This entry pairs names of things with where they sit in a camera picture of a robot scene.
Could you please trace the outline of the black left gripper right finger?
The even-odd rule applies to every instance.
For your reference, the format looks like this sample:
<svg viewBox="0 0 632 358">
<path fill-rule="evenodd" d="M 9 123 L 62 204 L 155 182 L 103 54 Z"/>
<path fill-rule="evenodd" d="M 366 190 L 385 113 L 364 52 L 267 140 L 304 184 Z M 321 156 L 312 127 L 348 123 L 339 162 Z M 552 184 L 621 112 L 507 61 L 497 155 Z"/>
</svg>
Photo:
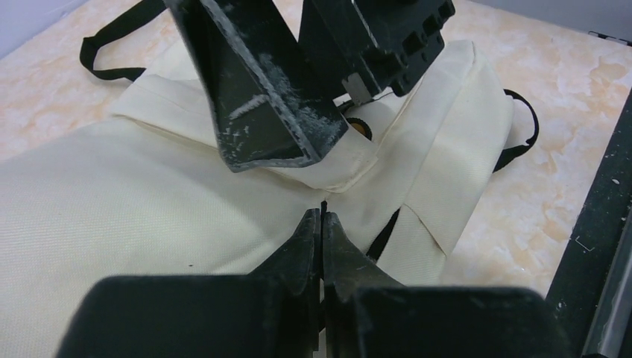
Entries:
<svg viewBox="0 0 632 358">
<path fill-rule="evenodd" d="M 570 357 L 544 299 L 519 287 L 404 286 L 322 224 L 328 357 Z"/>
</svg>

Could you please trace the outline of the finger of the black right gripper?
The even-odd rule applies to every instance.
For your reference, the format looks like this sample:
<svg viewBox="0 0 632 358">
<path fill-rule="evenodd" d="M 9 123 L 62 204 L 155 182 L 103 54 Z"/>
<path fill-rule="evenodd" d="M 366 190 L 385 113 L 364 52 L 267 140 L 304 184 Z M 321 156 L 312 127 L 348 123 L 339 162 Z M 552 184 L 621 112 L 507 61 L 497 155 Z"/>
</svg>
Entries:
<svg viewBox="0 0 632 358">
<path fill-rule="evenodd" d="M 272 1 L 167 1 L 227 167 L 303 168 L 347 132 Z"/>
</svg>

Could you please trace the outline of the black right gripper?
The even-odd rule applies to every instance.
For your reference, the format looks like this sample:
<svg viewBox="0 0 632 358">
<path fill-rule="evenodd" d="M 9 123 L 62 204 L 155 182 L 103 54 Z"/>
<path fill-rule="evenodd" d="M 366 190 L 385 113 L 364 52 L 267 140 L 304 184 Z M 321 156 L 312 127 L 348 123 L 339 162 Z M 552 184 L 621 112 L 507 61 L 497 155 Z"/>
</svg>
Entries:
<svg viewBox="0 0 632 358">
<path fill-rule="evenodd" d="M 325 96 L 402 97 L 443 51 L 452 1 L 304 1 L 299 44 Z"/>
</svg>

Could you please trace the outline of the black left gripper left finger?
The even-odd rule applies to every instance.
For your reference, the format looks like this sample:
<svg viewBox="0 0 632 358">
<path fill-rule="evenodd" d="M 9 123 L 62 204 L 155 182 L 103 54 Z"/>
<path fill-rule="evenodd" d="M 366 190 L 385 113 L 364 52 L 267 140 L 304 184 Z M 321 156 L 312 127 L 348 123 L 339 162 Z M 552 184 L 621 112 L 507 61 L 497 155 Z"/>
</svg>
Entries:
<svg viewBox="0 0 632 358">
<path fill-rule="evenodd" d="M 307 210 L 248 274 L 113 276 L 75 313 L 59 357 L 311 357 L 319 346 L 316 253 Z"/>
</svg>

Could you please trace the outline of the cream canvas backpack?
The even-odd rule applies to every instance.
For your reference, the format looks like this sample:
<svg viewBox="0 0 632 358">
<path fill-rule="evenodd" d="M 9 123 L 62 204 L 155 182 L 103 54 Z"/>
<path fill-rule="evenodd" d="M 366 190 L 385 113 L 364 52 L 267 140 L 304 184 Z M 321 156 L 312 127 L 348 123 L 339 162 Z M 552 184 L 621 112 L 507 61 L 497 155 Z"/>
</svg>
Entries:
<svg viewBox="0 0 632 358">
<path fill-rule="evenodd" d="M 1 355 L 59 357 L 87 292 L 113 276 L 248 274 L 320 211 L 319 339 L 326 338 L 322 224 L 404 286 L 438 279 L 507 147 L 521 96 L 477 45 L 445 41 L 410 93 L 331 99 L 347 132 L 303 168 L 231 171 L 181 37 L 109 119 L 1 165 Z"/>
</svg>

